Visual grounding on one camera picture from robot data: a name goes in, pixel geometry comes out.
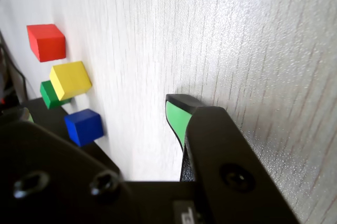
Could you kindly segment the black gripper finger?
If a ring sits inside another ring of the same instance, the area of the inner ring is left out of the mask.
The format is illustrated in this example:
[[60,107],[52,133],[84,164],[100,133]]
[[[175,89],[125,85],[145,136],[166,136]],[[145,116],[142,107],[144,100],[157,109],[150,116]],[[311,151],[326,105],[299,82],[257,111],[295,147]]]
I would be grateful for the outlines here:
[[167,94],[166,119],[183,135],[214,223],[297,223],[297,218],[226,110]]
[[17,114],[1,116],[1,223],[139,223],[119,176]]

